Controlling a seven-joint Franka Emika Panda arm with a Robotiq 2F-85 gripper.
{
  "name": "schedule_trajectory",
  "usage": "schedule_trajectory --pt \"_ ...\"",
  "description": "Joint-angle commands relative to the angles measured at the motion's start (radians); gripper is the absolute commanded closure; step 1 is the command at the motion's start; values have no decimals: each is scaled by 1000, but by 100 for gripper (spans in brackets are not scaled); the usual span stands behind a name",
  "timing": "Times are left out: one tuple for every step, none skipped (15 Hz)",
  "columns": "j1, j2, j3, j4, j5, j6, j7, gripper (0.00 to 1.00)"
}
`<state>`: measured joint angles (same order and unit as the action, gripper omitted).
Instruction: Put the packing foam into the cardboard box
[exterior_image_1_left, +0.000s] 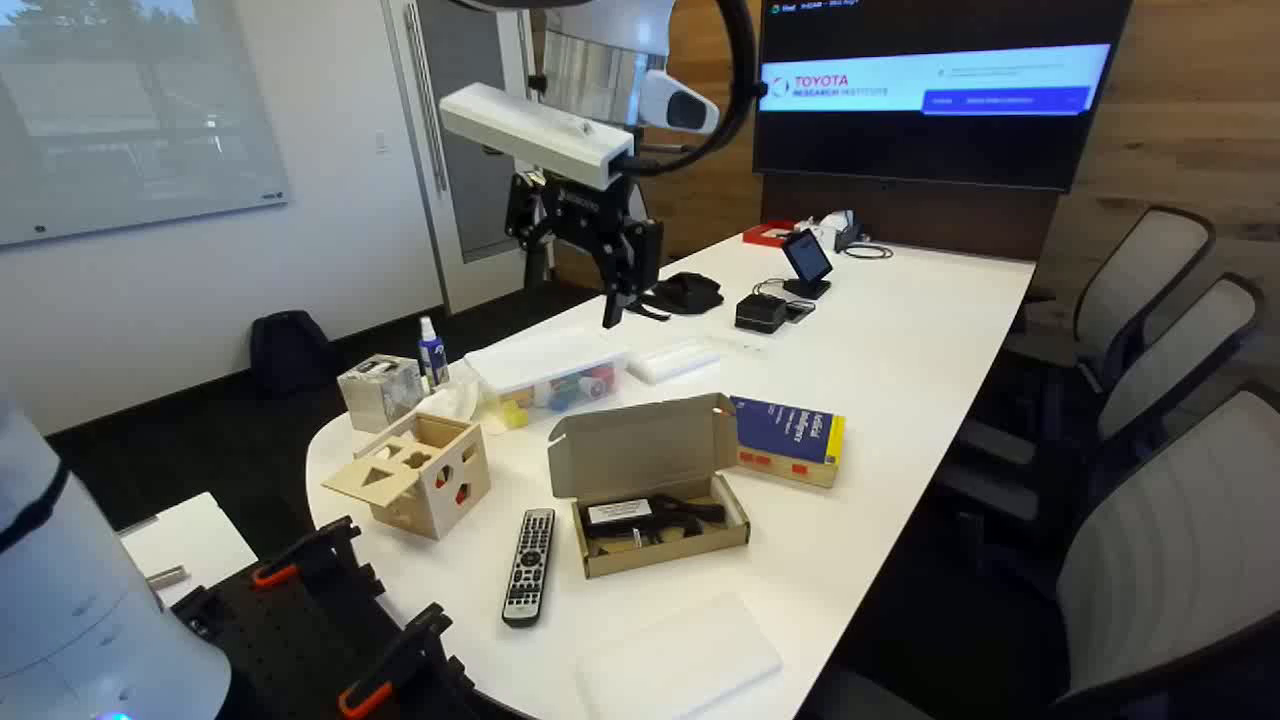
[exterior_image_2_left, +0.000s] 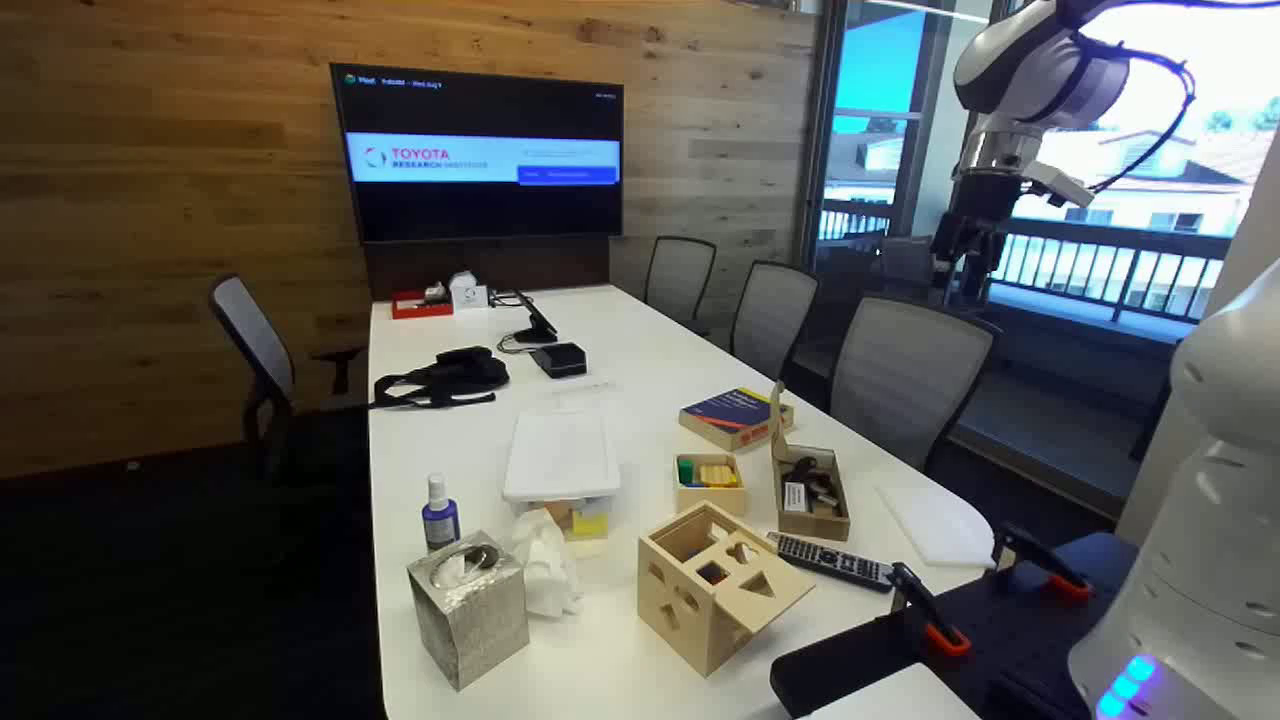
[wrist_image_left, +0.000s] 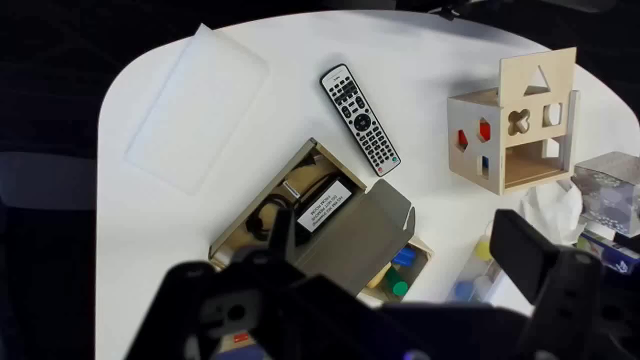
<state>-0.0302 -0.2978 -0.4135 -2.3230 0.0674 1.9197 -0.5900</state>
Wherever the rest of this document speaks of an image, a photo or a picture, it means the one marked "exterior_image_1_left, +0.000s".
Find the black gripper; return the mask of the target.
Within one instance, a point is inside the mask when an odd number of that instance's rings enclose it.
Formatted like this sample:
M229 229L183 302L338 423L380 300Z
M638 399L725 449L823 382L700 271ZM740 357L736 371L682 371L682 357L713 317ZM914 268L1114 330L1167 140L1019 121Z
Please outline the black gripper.
M527 289L547 276L550 239L589 253L607 289L605 326L615 326L623 313L658 322L671 319L671 313L645 292L658 268L662 223L645 210L633 179L589 188L547 173L515 173L508 185L502 232L525 249Z

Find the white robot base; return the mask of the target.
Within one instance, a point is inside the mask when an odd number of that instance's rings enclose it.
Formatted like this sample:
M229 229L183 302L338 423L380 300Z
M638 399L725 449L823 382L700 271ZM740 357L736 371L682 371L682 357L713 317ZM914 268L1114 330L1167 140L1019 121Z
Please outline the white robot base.
M148 586L40 427L0 404L0 720L214 720L229 655Z

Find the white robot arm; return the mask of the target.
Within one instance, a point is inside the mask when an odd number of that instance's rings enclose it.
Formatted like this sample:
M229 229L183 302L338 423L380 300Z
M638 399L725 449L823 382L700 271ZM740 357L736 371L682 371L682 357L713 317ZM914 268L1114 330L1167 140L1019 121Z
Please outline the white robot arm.
M666 73L676 0L461 0L533 11L541 23L520 89L473 81L440 101L450 136L515 160L502 232L525 249L525 278L547 271L547 243L593 255L605 326L645 313L662 223L645 210L638 177L679 173L725 149L761 95L744 0L715 0L732 81L727 104Z

